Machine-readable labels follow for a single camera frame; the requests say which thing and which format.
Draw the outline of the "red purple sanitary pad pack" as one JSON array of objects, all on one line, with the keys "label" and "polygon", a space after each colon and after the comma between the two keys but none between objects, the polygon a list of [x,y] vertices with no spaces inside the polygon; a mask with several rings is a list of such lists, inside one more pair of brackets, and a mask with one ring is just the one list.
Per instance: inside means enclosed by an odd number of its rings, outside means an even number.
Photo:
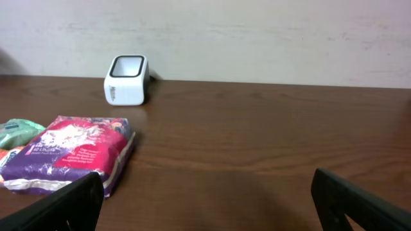
[{"label": "red purple sanitary pad pack", "polygon": [[95,172],[109,198],[135,139],[125,118],[59,116],[1,168],[1,186],[51,194]]}]

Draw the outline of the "small orange tissue pack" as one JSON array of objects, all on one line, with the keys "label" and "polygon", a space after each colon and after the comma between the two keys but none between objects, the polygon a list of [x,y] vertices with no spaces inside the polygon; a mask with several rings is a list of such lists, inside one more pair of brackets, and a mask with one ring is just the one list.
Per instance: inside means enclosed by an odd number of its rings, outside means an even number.
[{"label": "small orange tissue pack", "polygon": [[24,146],[18,146],[11,150],[1,150],[1,162],[0,170],[3,172],[5,166],[11,159],[13,159],[21,150],[24,149]]}]

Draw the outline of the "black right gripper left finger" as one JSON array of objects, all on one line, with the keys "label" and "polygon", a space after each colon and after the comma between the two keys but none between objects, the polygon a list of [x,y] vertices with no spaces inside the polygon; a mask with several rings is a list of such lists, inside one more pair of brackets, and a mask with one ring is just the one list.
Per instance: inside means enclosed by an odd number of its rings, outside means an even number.
[{"label": "black right gripper left finger", "polygon": [[1,231],[95,230],[103,199],[101,178],[92,172],[1,219]]}]

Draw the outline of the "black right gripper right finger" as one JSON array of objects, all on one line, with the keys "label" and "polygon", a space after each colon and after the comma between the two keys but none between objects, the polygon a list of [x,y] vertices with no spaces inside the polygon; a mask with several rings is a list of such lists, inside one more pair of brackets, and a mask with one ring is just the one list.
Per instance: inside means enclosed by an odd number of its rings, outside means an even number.
[{"label": "black right gripper right finger", "polygon": [[410,231],[410,213],[322,168],[315,170],[311,196],[323,230]]}]

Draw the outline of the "teal green wipes pack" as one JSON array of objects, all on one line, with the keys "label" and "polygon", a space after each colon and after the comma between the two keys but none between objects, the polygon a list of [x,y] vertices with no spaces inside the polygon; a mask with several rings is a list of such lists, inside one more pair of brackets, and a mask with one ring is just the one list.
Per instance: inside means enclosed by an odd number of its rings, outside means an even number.
[{"label": "teal green wipes pack", "polygon": [[11,119],[1,124],[1,149],[25,146],[46,128],[26,119]]}]

